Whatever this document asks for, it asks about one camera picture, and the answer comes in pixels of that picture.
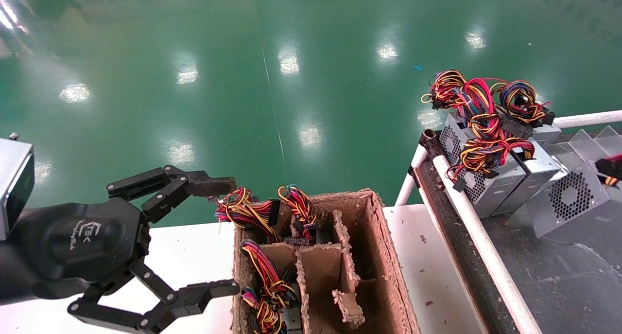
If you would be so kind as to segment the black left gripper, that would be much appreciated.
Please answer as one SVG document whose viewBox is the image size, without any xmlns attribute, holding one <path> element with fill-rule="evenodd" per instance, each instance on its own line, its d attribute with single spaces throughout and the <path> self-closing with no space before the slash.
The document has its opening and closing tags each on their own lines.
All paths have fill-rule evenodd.
<svg viewBox="0 0 622 334">
<path fill-rule="evenodd" d="M 104 203 L 26 209 L 11 232 L 11 299 L 84 293 L 69 305 L 71 316 L 130 334 L 160 334 L 179 318 L 198 316 L 209 301 L 239 294 L 239 284 L 229 279 L 173 290 L 143 261 L 151 240 L 148 223 L 158 223 L 190 196 L 226 196 L 236 188 L 230 176 L 165 165 L 109 183 L 112 199 Z M 141 211 L 129 203 L 149 195 Z M 99 304 L 132 279 L 158 298 L 153 309 L 140 314 Z"/>
</svg>

